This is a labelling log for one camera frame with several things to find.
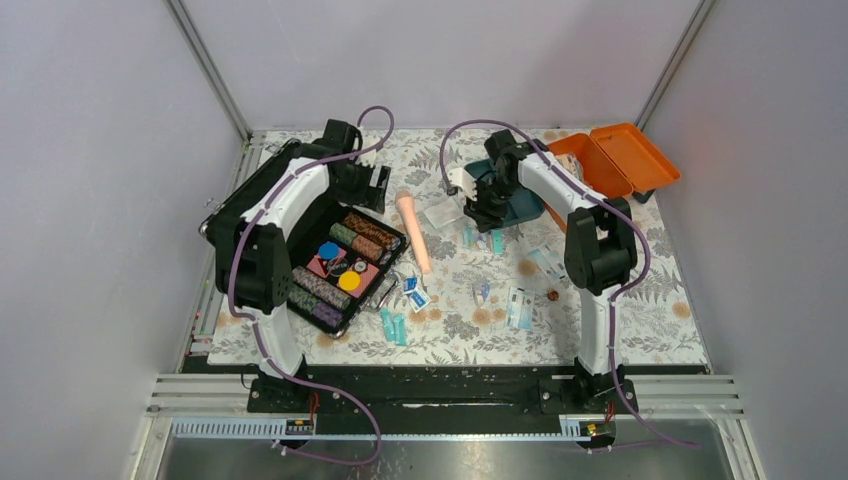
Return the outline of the blue white medicine packet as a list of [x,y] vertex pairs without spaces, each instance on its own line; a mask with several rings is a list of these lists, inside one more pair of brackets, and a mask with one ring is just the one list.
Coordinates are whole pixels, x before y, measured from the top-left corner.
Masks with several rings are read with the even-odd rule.
[[552,283],[561,283],[568,278],[561,255],[548,245],[532,249],[528,257]]

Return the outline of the clear gauze packet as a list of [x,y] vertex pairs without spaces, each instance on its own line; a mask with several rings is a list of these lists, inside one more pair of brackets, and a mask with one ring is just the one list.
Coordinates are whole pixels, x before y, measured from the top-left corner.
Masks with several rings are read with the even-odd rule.
[[459,204],[452,197],[426,208],[423,214],[434,229],[441,229],[464,216]]

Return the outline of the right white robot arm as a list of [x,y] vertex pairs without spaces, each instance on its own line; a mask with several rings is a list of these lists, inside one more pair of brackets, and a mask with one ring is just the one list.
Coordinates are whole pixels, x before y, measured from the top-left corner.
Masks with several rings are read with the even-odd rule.
[[474,177],[464,167],[439,167],[445,191],[465,197],[464,212],[479,232],[504,226],[515,194],[527,190],[567,222],[564,267],[581,302],[581,346],[573,386],[575,402],[597,412],[623,385],[617,358],[616,305],[635,285],[636,243],[644,238],[622,197],[607,198],[582,183],[539,140],[506,124],[484,143],[492,171]]

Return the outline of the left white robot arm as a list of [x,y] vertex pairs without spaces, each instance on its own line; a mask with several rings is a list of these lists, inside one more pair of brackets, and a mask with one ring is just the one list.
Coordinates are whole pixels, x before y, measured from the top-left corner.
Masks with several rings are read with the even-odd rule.
[[259,351],[259,369],[275,376],[272,398],[288,411],[309,401],[310,385],[297,374],[304,355],[288,318],[295,287],[291,251],[300,243],[298,223],[317,219],[313,204],[322,197],[380,211],[368,198],[372,177],[384,191],[389,168],[376,154],[393,134],[368,138],[358,124],[329,120],[323,137],[296,138],[251,174],[200,226],[214,248],[215,287],[229,314],[247,323]]

